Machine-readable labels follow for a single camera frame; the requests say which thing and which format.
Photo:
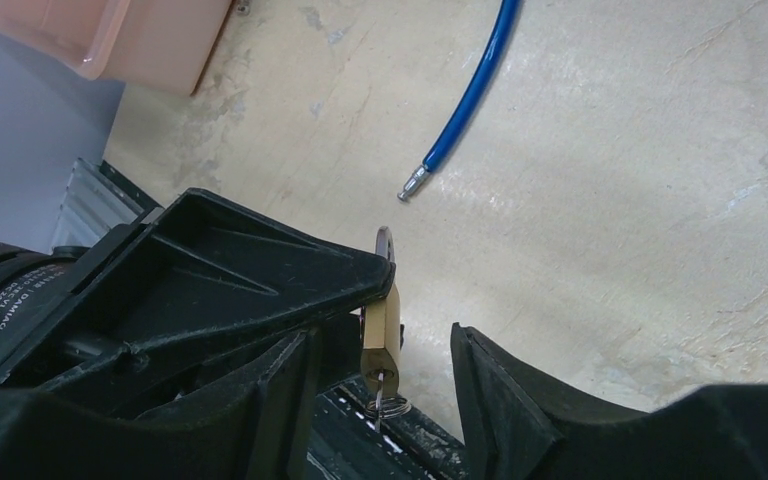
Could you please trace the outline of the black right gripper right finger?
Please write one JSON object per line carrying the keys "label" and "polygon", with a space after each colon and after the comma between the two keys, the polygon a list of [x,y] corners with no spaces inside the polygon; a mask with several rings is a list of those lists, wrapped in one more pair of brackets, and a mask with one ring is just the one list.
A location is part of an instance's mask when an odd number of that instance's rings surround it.
{"label": "black right gripper right finger", "polygon": [[454,325],[474,479],[768,479],[768,384],[704,386],[651,413],[578,390]]}

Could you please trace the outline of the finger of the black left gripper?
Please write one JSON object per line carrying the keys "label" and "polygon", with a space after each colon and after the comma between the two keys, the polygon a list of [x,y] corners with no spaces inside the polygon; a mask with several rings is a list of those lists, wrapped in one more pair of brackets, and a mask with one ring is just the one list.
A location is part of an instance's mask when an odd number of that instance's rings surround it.
{"label": "finger of the black left gripper", "polygon": [[290,228],[204,189],[113,227],[30,319],[0,332],[0,389],[135,418],[317,329],[320,382],[359,369],[356,310],[386,292],[374,253]]}

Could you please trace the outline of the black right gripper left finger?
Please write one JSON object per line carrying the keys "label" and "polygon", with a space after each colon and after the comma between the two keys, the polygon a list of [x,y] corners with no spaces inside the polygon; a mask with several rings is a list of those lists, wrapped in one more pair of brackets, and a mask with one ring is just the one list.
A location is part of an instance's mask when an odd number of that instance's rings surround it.
{"label": "black right gripper left finger", "polygon": [[134,420],[0,391],[0,479],[299,479],[320,358],[299,332]]}

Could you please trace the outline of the brass padlock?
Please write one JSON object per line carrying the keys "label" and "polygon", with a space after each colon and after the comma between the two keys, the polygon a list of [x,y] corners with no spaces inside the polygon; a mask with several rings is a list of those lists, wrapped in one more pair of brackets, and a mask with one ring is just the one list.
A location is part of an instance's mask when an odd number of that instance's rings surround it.
{"label": "brass padlock", "polygon": [[390,398],[398,393],[400,383],[402,333],[395,248],[386,226],[377,231],[374,253],[386,261],[389,277],[384,296],[362,308],[360,374],[374,395]]}

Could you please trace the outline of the blue cable lock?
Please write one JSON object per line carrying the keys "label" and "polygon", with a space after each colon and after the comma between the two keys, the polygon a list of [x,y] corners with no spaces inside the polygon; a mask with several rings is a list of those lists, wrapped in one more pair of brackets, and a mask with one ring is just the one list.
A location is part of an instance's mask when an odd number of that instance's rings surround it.
{"label": "blue cable lock", "polygon": [[462,140],[504,59],[524,4],[523,0],[500,2],[493,28],[473,75],[440,134],[398,192],[400,202],[409,202],[445,165]]}

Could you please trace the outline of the pink translucent storage bin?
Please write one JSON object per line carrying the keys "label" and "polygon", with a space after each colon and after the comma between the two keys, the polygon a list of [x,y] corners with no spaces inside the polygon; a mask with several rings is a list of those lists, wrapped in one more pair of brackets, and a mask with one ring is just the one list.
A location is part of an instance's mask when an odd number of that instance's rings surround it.
{"label": "pink translucent storage bin", "polygon": [[87,80],[196,89],[231,0],[0,1],[0,34]]}

